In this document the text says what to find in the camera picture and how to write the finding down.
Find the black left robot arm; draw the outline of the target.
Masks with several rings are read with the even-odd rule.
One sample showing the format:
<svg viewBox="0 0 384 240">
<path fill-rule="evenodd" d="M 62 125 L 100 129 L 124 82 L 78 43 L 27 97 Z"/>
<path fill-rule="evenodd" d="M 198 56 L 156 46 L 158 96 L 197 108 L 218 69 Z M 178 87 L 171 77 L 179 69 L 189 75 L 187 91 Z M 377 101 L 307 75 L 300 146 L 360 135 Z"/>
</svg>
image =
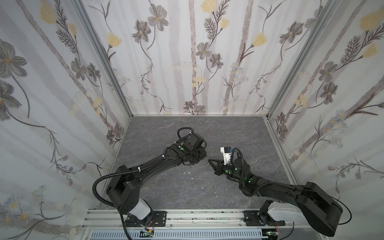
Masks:
<svg viewBox="0 0 384 240">
<path fill-rule="evenodd" d="M 141 199 L 140 189 L 151 178 L 179 165 L 194 165 L 207 155 L 207 142 L 196 133 L 177 140 L 166 147 L 158 157 L 134 167 L 119 167 L 111 177 L 106 194 L 112 206 L 121 215 L 132 216 L 137 224 L 148 226 L 153 221 L 154 211 Z"/>
</svg>

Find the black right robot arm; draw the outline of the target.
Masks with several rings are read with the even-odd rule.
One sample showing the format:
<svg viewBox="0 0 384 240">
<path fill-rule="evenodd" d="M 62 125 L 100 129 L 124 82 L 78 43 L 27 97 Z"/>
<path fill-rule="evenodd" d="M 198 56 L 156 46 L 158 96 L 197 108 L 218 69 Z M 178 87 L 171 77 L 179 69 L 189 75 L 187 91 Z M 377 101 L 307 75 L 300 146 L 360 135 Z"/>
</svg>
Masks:
<svg viewBox="0 0 384 240">
<path fill-rule="evenodd" d="M 343 208 L 317 184 L 289 185 L 270 181 L 252 174 L 250 166 L 239 158 L 227 165 L 223 160 L 209 159 L 208 162 L 216 175 L 225 175 L 238 183 L 243 195 L 273 198 L 296 206 L 314 230 L 328 237 L 335 236 Z"/>
</svg>

